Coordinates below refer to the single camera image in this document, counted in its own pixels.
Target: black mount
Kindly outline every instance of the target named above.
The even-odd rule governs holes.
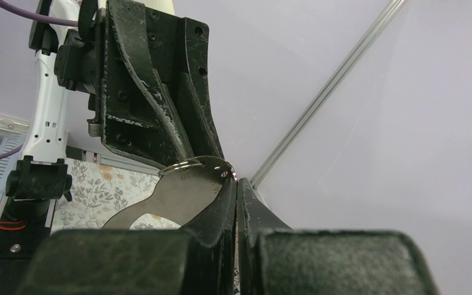
[[[68,35],[55,74],[61,86],[91,94],[89,133],[110,151],[157,168],[223,158],[208,94],[208,34],[190,18],[108,1],[95,41]]]

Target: white backdrop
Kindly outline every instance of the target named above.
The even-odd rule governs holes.
[[[36,0],[9,0],[34,10]],[[250,177],[388,0],[176,0],[210,26],[222,147]],[[472,0],[409,0],[259,188],[293,227],[409,233],[444,294],[472,294]],[[35,103],[30,21],[0,9],[0,113]],[[74,95],[69,144],[87,135]]]
[[[8,0],[35,10],[37,0]],[[210,27],[209,85],[227,160],[250,177],[346,57],[387,0],[175,0],[176,15]],[[35,105],[29,20],[0,9],[0,113]],[[87,97],[70,101],[69,144],[105,152],[87,134]]]
[[[295,228],[401,230],[472,294],[472,0],[408,1],[258,190]]]

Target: screw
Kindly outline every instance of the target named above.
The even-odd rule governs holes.
[[[127,143],[126,137],[124,137],[124,135],[122,135],[121,133],[118,133],[118,134],[115,136],[115,139],[116,139],[120,144],[125,144],[125,143]]]
[[[117,95],[117,99],[120,101],[125,101],[127,99],[127,94],[124,91],[120,90],[119,94]]]
[[[13,252],[13,253],[16,253],[16,252],[21,251],[21,245],[19,245],[19,244],[13,245],[13,246],[10,248],[10,251]]]

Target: metal rod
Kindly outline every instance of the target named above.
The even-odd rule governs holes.
[[[350,72],[353,66],[357,61],[363,56],[365,51],[370,48],[370,46],[377,39],[379,34],[387,27],[393,17],[401,10],[402,6],[406,0],[392,0],[384,8],[384,10],[379,14],[374,23],[368,28],[366,33],[361,37],[359,42],[354,46],[352,51],[347,55],[345,60],[339,65],[334,74],[330,77],[327,83],[323,88],[318,92],[316,97],[310,102],[309,106],[303,114],[298,118],[296,123],[288,130],[287,134],[283,139],[278,143],[276,148],[268,156],[267,160],[261,164],[257,172],[251,178],[251,184],[254,188],[257,188],[263,179],[267,176],[269,171],[274,167],[278,162],[281,156],[286,152],[290,147],[292,142],[300,134],[300,132],[305,128],[305,126],[310,122],[314,117],[315,113],[319,108],[325,103],[325,101],[330,97],[332,92],[339,86],[344,77]]]

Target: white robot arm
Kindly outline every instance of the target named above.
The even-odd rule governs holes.
[[[54,0],[49,15],[77,20],[79,5],[73,0]],[[61,44],[68,32],[67,26],[51,25]],[[66,158],[66,110],[70,91],[60,87],[53,73],[56,53],[38,50],[35,54],[37,69],[37,106],[28,137],[19,159],[32,156],[36,162],[56,163]]]

